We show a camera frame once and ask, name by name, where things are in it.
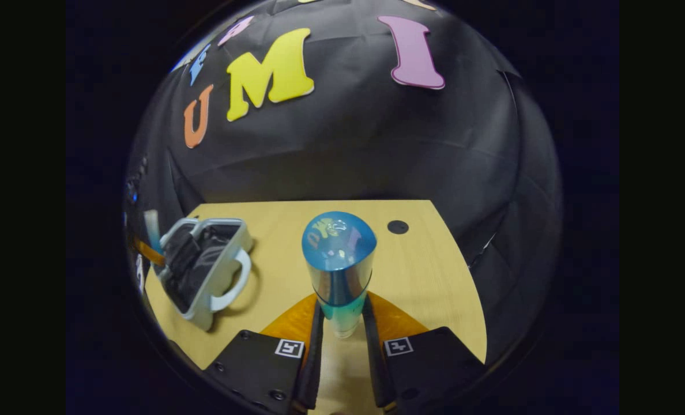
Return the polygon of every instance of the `wooden table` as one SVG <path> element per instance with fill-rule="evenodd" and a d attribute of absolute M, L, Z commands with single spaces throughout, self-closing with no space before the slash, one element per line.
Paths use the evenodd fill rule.
<path fill-rule="evenodd" d="M 376 233 L 374 275 L 369 290 L 389 300 L 428 329 L 448 326 L 485 360 L 487 337 L 479 294 L 453 236 L 429 200 L 344 200 L 249 202 L 200 205 L 189 217 L 242 218 L 255 240 L 253 270 L 243 292 L 217 312 L 210 331 L 184 320 L 169 301 L 153 270 L 145 291 L 166 337 L 204 369 L 238 331 L 261 331 L 314 291 L 301 251 L 303 230 L 330 210 L 353 213 Z M 396 235 L 392 220 L 409 231 Z M 363 323 L 353 336 L 338 339 L 324 323 L 322 373 L 312 413 L 376 413 Z"/>

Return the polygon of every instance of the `letter m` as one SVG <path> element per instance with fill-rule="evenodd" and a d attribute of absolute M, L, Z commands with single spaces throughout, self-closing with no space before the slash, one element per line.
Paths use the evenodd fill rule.
<path fill-rule="evenodd" d="M 307 95 L 314 90 L 314 81 L 304 71 L 303 44 L 309 29 L 296 29 L 280 35 L 266 53 L 263 63 L 250 52 L 245 52 L 227 66 L 229 74 L 229 110 L 227 120 L 235 121 L 248 113 L 243 89 L 256 108 L 263 105 L 268 82 L 273 75 L 273 86 L 268 92 L 272 103 Z"/>

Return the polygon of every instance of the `blue cup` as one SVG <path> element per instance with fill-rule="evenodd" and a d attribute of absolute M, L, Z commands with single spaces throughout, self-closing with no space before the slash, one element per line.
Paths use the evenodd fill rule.
<path fill-rule="evenodd" d="M 349 337 L 358 326 L 376 244 L 368 224 L 346 212 L 322 213 L 304 229 L 301 249 L 311 286 L 335 336 Z"/>

